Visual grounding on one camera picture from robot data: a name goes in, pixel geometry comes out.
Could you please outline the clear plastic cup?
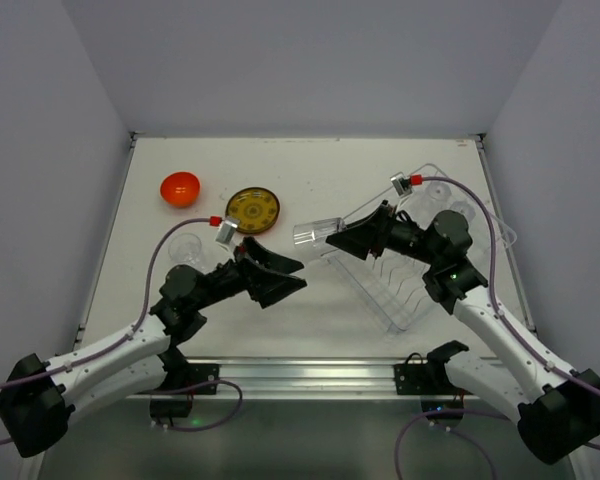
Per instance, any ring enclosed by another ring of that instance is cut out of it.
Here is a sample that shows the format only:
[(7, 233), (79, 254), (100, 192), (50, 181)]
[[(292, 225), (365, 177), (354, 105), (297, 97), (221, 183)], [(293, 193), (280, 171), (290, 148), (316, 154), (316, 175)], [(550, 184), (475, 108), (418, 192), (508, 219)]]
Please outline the clear plastic cup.
[(467, 201), (455, 201), (449, 209), (464, 216), (468, 223), (471, 223), (476, 216), (476, 211), (472, 204)]
[(179, 234), (170, 241), (168, 254), (175, 264), (195, 266), (202, 259), (202, 242), (193, 233)]
[(451, 198), (451, 190), (445, 182), (430, 181), (425, 193), (435, 202), (446, 203)]
[(330, 248), (326, 239), (344, 227), (340, 217), (297, 224), (293, 228), (294, 247), (303, 253), (319, 255)]

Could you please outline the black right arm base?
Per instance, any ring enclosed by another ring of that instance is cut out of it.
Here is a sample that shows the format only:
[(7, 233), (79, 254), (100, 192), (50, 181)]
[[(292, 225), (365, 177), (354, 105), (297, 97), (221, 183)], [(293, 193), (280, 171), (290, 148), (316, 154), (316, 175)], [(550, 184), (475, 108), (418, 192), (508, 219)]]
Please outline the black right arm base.
[(393, 365), (393, 381), (398, 396), (414, 396), (426, 418), (445, 426), (457, 426), (464, 418), (464, 398), (468, 391), (454, 386), (445, 367), (451, 359), (469, 348), (457, 341), (447, 342), (426, 355), (413, 352)]

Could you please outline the dark olive plastic plate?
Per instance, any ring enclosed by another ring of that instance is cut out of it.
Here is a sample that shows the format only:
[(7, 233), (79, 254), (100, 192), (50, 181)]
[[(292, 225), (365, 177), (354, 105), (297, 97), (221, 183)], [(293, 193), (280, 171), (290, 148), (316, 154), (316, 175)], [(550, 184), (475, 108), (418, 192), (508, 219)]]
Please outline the dark olive plastic plate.
[(238, 221), (237, 231), (243, 235), (259, 235), (270, 230), (280, 212), (278, 197), (262, 187), (248, 187), (236, 192), (225, 208), (225, 215)]

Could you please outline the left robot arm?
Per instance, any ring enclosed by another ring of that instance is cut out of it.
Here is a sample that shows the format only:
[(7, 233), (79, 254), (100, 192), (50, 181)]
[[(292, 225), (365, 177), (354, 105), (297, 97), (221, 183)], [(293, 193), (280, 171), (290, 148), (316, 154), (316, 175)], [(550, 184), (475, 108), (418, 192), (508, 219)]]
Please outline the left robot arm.
[(0, 419), (18, 453), (38, 455), (72, 423), (129, 395), (191, 386), (193, 369), (178, 347), (206, 324), (202, 310), (242, 292), (267, 308), (306, 287), (296, 275), (303, 267), (246, 237), (209, 273), (171, 268), (137, 322), (62, 356), (22, 358), (0, 390)]

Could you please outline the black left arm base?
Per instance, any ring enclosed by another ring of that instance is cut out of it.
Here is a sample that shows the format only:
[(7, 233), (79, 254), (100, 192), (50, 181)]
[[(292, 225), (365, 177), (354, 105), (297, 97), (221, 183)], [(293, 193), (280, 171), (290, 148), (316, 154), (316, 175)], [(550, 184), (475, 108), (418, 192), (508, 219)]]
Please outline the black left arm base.
[(149, 401), (149, 416), (160, 428), (179, 432), (202, 432), (215, 427), (210, 425), (177, 426), (175, 419), (188, 417), (193, 410), (193, 400), (196, 393), (214, 395), (218, 379), (219, 365), (196, 366), (186, 359), (164, 361), (163, 370), (165, 377), (155, 387), (143, 391), (143, 394), (167, 396), (170, 392), (179, 390), (183, 399), (152, 399)]

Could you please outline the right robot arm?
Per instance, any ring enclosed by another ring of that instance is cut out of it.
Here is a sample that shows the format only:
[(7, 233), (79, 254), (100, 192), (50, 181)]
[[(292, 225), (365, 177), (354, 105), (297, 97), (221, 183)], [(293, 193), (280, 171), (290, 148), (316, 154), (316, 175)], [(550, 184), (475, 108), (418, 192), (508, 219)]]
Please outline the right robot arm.
[(326, 242), (361, 260), (390, 250), (428, 265), (423, 282), (430, 298), (473, 331), (508, 370), (505, 376), (487, 374), (456, 344), (455, 353), (440, 362), (444, 378), (515, 423), (537, 459), (552, 465), (600, 435), (600, 376), (576, 370), (509, 319), (492, 282), (467, 257), (472, 238), (461, 213), (443, 210), (421, 228), (383, 202), (369, 216), (337, 228)]

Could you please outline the orange plastic bowl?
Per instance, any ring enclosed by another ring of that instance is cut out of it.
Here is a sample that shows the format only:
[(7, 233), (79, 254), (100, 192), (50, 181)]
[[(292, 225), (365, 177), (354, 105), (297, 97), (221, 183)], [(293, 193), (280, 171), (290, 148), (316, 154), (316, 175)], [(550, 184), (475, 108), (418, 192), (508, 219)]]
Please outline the orange plastic bowl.
[(196, 175), (190, 172), (175, 172), (167, 176), (160, 185), (161, 198), (171, 207), (188, 208), (200, 194), (201, 184)]

